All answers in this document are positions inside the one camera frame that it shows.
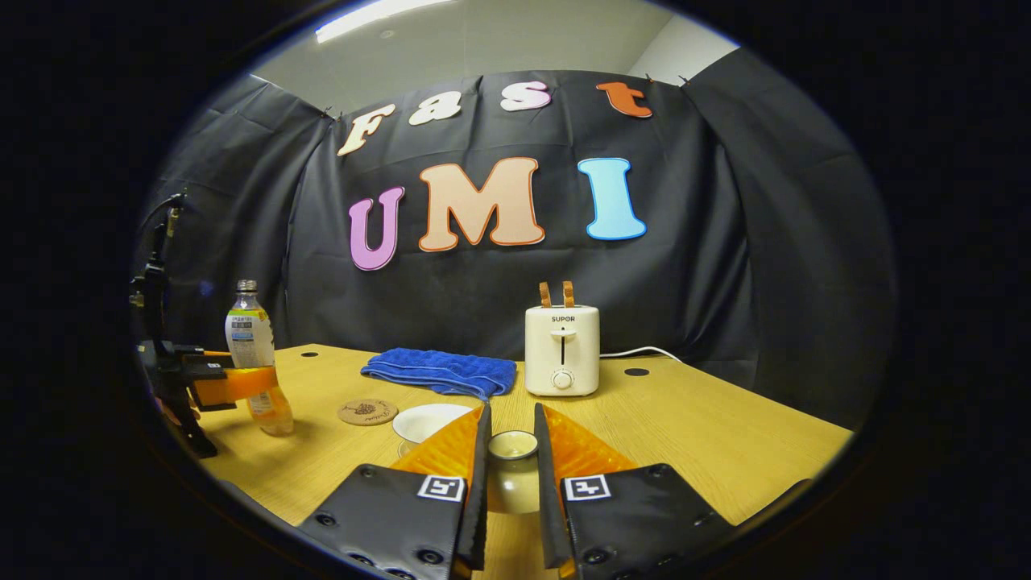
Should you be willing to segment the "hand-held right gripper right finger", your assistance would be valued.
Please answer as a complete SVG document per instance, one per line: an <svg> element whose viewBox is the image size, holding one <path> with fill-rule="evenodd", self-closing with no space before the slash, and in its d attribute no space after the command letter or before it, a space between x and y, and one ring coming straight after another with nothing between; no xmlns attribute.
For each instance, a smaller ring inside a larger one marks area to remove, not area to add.
<svg viewBox="0 0 1031 580"><path fill-rule="evenodd" d="M544 404L534 434L544 565L561 578L671 579L731 536L673 466L638 466Z"/></svg>

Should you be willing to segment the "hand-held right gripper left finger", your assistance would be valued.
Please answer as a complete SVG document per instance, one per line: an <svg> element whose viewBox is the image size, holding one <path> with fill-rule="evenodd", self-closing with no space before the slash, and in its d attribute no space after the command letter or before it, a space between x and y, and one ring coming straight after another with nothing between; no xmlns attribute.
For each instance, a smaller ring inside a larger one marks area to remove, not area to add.
<svg viewBox="0 0 1031 580"><path fill-rule="evenodd" d="M485 565L491 433L483 404L394 465L357 466L300 532L377 578L470 578Z"/></svg>

